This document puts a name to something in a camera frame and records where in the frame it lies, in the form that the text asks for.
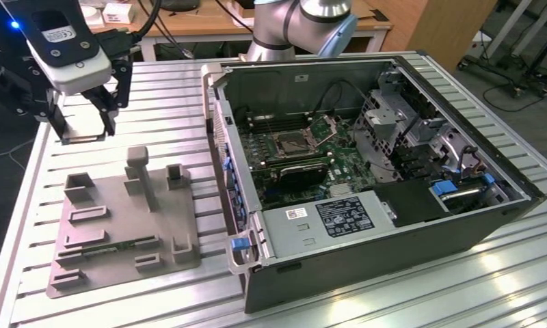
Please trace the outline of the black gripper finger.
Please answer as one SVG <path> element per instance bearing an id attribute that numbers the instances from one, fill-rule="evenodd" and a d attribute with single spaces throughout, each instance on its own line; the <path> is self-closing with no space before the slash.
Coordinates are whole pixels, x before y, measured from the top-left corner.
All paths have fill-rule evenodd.
<path id="1" fill-rule="evenodd" d="M 40 122 L 49 122 L 63 141 L 69 124 L 57 98 L 54 87 L 38 68 L 27 66 L 16 72 L 0 66 L 0 104 L 14 113 L 28 113 Z"/>
<path id="2" fill-rule="evenodd" d="M 119 110 L 129 106 L 131 94 L 131 82 L 134 72 L 134 58 L 122 57 L 113 60 L 113 77 L 117 79 L 117 88 L 109 91 L 105 85 L 85 91 L 82 95 L 91 101 L 99 111 L 105 124 L 105 135 L 114 136 L 117 133 L 115 117 Z"/>

